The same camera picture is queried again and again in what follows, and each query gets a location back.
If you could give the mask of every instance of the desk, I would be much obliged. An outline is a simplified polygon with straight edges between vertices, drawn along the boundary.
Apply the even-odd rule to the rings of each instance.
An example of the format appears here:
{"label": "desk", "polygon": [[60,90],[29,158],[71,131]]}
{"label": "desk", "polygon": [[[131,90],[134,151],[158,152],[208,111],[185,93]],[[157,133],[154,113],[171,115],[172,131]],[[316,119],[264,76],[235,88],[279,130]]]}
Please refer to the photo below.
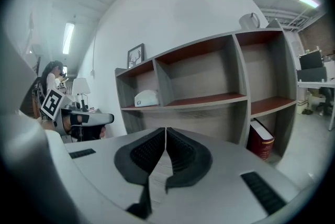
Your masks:
{"label": "desk", "polygon": [[[329,82],[298,82],[298,87],[302,88],[316,88],[320,89],[320,87],[329,87],[329,88],[335,88],[335,80],[329,81]],[[330,125],[328,130],[331,131],[333,128],[334,123],[334,117],[335,117],[335,106],[333,106],[333,112],[331,114],[330,118]]]}

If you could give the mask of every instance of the fluorescent light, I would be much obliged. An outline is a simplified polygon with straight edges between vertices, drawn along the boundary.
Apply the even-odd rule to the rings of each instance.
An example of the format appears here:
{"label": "fluorescent light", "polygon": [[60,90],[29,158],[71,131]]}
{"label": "fluorescent light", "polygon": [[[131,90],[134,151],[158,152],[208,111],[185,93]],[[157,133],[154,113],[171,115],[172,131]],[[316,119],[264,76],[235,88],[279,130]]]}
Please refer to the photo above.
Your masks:
{"label": "fluorescent light", "polygon": [[313,8],[317,8],[320,4],[318,4],[317,2],[314,2],[313,0],[299,0],[305,4],[310,5]]}
{"label": "fluorescent light", "polygon": [[66,23],[63,39],[63,54],[68,54],[70,50],[71,37],[74,29],[74,24]]}

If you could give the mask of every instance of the gray bookshelf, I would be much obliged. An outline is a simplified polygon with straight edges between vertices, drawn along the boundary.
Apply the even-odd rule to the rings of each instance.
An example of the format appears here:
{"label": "gray bookshelf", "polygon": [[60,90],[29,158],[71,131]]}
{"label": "gray bookshelf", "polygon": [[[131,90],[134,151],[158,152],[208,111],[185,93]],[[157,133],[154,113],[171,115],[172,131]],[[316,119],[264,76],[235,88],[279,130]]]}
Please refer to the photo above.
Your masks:
{"label": "gray bookshelf", "polygon": [[[246,147],[257,118],[283,156],[295,119],[297,78],[291,49],[277,21],[265,29],[196,40],[130,69],[116,69],[127,133],[175,127]],[[159,106],[135,107],[145,89]]]}

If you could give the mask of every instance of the table lamp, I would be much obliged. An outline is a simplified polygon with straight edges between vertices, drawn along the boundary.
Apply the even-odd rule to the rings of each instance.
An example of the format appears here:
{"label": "table lamp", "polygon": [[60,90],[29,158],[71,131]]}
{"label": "table lamp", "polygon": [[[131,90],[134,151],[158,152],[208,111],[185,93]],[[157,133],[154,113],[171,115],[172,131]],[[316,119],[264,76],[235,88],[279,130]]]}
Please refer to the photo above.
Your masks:
{"label": "table lamp", "polygon": [[83,95],[89,94],[90,92],[91,91],[90,91],[90,88],[88,86],[86,78],[76,78],[76,79],[73,80],[72,95],[73,96],[82,95],[83,111],[88,111],[86,106],[85,106]]}

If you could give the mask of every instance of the white shirt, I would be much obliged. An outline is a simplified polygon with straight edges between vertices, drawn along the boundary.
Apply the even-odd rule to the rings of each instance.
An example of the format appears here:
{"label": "white shirt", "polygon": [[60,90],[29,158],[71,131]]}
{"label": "white shirt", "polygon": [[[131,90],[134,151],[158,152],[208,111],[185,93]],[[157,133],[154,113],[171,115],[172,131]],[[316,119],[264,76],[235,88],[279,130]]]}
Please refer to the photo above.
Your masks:
{"label": "white shirt", "polygon": [[61,83],[61,81],[58,78],[56,78],[54,81],[56,82],[56,87],[58,87],[59,84]]}
{"label": "white shirt", "polygon": [[57,89],[56,78],[53,73],[49,73],[47,77],[47,91],[49,91],[50,89]]}

